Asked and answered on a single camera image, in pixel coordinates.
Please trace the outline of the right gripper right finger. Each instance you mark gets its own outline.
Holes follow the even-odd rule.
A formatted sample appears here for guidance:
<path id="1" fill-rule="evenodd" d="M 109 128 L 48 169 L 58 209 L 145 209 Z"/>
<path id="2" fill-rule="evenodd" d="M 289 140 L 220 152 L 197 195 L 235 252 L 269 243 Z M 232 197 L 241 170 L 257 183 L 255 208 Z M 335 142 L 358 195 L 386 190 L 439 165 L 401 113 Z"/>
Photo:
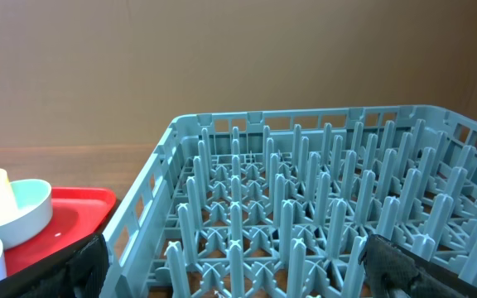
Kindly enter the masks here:
<path id="1" fill-rule="evenodd" d="M 374 298 L 477 298 L 477 287 L 387 238 L 372 234 L 359 254 Z"/>

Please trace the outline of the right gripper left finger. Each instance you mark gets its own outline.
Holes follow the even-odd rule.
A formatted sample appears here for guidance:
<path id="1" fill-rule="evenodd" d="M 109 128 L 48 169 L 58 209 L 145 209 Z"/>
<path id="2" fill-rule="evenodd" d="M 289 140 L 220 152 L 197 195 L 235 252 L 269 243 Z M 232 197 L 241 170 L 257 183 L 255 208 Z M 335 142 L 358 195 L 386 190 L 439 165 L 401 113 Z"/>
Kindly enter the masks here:
<path id="1" fill-rule="evenodd" d="M 93 233 L 0 281 L 0 298 L 98 298 L 109 268 L 107 243 Z"/>

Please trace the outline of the grey dishwasher rack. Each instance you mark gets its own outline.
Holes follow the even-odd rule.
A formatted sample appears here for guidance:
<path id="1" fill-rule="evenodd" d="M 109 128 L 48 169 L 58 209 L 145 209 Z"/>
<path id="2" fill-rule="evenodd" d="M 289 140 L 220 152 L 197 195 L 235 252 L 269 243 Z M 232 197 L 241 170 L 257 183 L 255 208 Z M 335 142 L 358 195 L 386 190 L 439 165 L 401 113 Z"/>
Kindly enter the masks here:
<path id="1" fill-rule="evenodd" d="M 104 230 L 103 297 L 355 297 L 379 233 L 477 285 L 477 122 L 415 105 L 175 118 Z"/>

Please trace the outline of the red serving tray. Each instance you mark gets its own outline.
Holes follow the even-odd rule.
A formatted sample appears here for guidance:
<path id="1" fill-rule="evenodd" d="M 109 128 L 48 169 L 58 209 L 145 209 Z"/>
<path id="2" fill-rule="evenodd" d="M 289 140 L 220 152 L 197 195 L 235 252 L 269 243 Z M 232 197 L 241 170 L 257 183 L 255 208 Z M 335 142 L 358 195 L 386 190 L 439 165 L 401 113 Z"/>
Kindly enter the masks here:
<path id="1" fill-rule="evenodd" d="M 98 231 L 107 221 L 116 200 L 114 192 L 105 188 L 53 188 L 51 221 L 36 236 L 5 252 L 7 275 Z"/>

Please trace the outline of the green plastic bowl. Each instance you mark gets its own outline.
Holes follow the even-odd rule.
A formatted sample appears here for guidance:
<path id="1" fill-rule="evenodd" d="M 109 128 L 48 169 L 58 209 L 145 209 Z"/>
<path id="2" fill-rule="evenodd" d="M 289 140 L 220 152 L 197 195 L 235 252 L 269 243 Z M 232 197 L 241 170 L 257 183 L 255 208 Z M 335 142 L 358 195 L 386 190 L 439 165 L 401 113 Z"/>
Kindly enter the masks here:
<path id="1" fill-rule="evenodd" d="M 0 224 L 0 240 L 5 250 L 14 248 L 41 232 L 51 221 L 51 184 L 41 179 L 14 180 L 10 183 L 18 212 Z"/>

